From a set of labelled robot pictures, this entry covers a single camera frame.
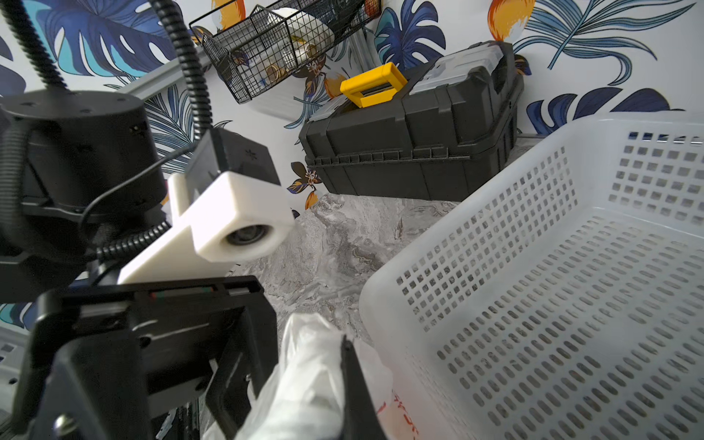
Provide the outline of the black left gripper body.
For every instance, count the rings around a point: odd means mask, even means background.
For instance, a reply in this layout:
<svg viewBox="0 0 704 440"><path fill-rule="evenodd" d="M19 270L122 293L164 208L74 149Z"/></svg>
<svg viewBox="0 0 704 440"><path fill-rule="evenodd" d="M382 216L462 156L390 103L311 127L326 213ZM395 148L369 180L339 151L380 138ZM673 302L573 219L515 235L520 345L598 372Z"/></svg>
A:
<svg viewBox="0 0 704 440"><path fill-rule="evenodd" d="M10 419L31 439L148 439L199 398L231 439L278 361L253 276L67 286L37 307Z"/></svg>

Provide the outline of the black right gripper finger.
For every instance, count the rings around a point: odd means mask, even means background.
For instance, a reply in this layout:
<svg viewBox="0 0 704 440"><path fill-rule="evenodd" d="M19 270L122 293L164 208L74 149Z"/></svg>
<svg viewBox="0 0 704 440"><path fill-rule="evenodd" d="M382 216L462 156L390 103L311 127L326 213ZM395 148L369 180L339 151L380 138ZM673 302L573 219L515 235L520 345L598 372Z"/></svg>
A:
<svg viewBox="0 0 704 440"><path fill-rule="evenodd" d="M386 440L353 342L343 337L340 350L345 398L339 439Z"/></svg>

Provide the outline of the white printed plastic bag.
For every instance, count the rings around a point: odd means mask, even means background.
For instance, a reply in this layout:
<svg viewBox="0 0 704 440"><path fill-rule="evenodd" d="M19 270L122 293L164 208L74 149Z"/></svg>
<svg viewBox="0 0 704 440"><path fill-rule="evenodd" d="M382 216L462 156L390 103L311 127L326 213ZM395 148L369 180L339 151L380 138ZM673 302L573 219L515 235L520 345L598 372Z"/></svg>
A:
<svg viewBox="0 0 704 440"><path fill-rule="evenodd" d="M319 313L293 313L286 322L279 363L260 396L247 393L250 413L237 439L331 439L343 428L341 346L344 333ZM362 388L389 439L419 439L403 401L392 390L392 372L361 339L353 347L364 375Z"/></svg>

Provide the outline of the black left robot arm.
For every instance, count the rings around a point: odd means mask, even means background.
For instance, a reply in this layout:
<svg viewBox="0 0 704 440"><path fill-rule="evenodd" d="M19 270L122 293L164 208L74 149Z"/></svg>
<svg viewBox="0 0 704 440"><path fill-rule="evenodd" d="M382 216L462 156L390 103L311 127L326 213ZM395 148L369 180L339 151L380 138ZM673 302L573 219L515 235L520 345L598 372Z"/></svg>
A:
<svg viewBox="0 0 704 440"><path fill-rule="evenodd" d="M73 91L21 1L2 14L44 82L5 97L1 292L37 317L5 439L152 439L204 402L241 435L279 360L277 319L254 276L294 227L269 150L212 123L177 5L151 9L174 45L195 139L159 157L133 95Z"/></svg>

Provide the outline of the white perforated plastic basket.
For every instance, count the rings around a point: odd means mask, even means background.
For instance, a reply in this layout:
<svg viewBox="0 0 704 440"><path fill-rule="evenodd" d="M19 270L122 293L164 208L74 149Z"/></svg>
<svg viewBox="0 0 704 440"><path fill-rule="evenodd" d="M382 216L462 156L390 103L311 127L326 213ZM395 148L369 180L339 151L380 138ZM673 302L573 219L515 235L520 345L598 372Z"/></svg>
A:
<svg viewBox="0 0 704 440"><path fill-rule="evenodd" d="M585 117L365 284L424 439L703 436L703 117Z"/></svg>

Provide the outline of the black yellow toolbox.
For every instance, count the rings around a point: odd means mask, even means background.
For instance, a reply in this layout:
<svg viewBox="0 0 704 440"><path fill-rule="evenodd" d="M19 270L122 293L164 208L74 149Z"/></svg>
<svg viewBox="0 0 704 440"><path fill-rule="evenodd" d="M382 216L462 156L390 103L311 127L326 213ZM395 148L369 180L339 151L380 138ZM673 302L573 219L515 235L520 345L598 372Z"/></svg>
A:
<svg viewBox="0 0 704 440"><path fill-rule="evenodd" d="M506 165L524 91L514 49L477 43L404 72L392 100L340 96L302 127L309 170L332 194L460 202Z"/></svg>

